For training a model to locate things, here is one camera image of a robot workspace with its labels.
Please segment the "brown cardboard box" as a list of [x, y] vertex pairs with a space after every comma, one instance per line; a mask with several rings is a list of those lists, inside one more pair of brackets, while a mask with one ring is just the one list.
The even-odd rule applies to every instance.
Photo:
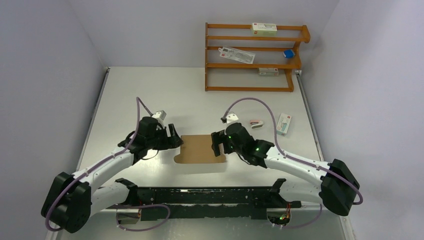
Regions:
[[210, 134], [182, 135], [180, 153], [173, 160], [177, 164], [223, 164], [225, 155], [215, 156]]

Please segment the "orange wooden shelf rack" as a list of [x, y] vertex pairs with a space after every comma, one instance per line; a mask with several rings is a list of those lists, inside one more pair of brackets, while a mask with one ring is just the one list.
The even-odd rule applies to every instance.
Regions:
[[[302, 66], [301, 43], [309, 43], [306, 25], [278, 25], [276, 36], [255, 36], [251, 24], [205, 24], [206, 91], [293, 92], [293, 70]], [[220, 57], [218, 48], [231, 47], [255, 54], [253, 64]], [[293, 58], [283, 56], [285, 50], [295, 52]], [[278, 76], [259, 76], [258, 68], [277, 68]]]

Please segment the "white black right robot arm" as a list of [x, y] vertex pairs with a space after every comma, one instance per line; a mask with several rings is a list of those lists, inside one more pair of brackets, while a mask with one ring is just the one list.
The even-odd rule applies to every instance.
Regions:
[[215, 156], [236, 153], [249, 165], [279, 170], [302, 182], [286, 181], [270, 193], [270, 202], [282, 207], [287, 202], [322, 204], [332, 213], [348, 216], [360, 184], [345, 162], [308, 159], [285, 150], [263, 139], [255, 139], [239, 122], [211, 133], [211, 148]]

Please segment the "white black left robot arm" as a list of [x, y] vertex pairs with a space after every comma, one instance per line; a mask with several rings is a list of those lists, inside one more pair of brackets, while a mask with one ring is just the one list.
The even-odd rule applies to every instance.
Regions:
[[41, 215], [46, 227], [69, 233], [79, 231], [90, 217], [113, 205], [140, 206], [138, 186], [124, 178], [104, 183], [117, 173], [143, 160], [149, 150], [164, 151], [183, 145], [172, 123], [164, 126], [159, 117], [144, 116], [126, 138], [104, 159], [74, 173], [59, 173], [53, 180]]

